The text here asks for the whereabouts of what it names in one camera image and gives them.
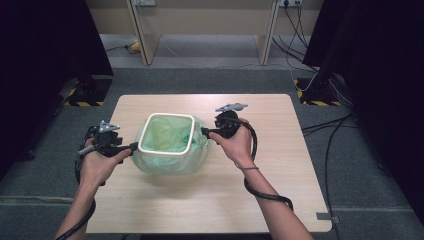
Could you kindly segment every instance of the silver metal part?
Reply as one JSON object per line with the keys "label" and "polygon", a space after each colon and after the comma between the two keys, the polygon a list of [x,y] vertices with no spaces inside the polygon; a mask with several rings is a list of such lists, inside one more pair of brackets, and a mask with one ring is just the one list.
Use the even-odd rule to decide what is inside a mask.
{"label": "silver metal part", "polygon": [[241,111],[243,108],[247,107],[249,105],[247,104],[241,104],[241,103],[233,103],[233,104],[227,104],[223,107],[220,107],[218,109],[215,109],[215,112],[227,112],[227,111]]}
{"label": "silver metal part", "polygon": [[120,128],[121,127],[119,125],[112,125],[102,120],[100,122],[99,133],[110,132],[110,131],[118,130]]}

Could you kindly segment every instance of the wooden table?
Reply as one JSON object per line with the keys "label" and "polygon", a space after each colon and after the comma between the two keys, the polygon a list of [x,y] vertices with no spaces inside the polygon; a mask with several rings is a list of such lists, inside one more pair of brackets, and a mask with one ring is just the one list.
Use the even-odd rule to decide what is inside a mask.
{"label": "wooden table", "polygon": [[[247,103],[239,117],[258,135],[256,165],[311,232],[331,229],[317,220],[327,208],[301,133],[291,99],[284,94],[125,95],[111,123],[118,124],[123,144],[134,141],[141,123],[152,113],[197,116],[214,127],[216,108]],[[243,175],[213,144],[204,165],[186,176],[141,172],[126,159],[96,196],[97,209],[88,233],[263,233],[268,228]]]}

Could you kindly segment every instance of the black curtain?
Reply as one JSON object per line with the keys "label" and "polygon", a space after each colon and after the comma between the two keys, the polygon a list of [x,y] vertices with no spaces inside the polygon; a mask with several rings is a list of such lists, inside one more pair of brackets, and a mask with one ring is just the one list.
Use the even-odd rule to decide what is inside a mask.
{"label": "black curtain", "polygon": [[74,77],[112,69],[84,0],[0,0],[0,178],[34,144]]}
{"label": "black curtain", "polygon": [[343,76],[364,135],[424,224],[423,9],[421,0],[325,0],[304,63],[330,59]]}

